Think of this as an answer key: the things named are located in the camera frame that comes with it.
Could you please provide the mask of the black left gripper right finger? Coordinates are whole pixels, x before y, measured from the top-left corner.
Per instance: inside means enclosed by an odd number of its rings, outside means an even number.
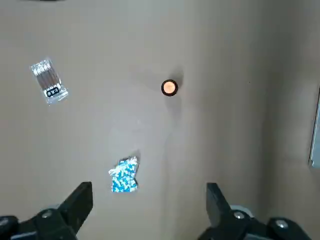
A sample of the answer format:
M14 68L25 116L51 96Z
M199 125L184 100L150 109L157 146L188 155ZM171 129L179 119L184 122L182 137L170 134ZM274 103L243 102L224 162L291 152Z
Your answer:
M231 206L217 183L206 184L206 212L210 221L199 240L309 240L295 221L271 217L259 221L245 207Z

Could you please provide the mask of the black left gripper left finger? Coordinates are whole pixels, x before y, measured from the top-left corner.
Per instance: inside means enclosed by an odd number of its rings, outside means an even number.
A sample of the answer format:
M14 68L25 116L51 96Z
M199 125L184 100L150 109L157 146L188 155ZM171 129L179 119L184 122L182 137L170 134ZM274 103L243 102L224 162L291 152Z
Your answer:
M41 210L28 220L14 215L0 217L2 240L76 240L93 209L93 186L82 182L58 207Z

